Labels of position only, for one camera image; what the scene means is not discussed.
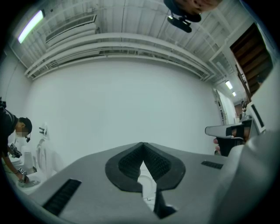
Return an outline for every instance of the ceiling light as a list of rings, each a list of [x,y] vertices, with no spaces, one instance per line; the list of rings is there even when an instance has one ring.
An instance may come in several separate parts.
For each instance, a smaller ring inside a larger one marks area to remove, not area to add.
[[[230,82],[230,81],[227,81],[227,82],[226,82],[226,85],[227,85],[227,87],[229,87],[229,89],[232,89],[232,85],[231,85],[231,82]]]
[[[28,33],[44,18],[43,12],[40,10],[27,24],[27,26],[23,29],[21,34],[18,37],[18,41],[21,44],[23,40],[26,38]]]

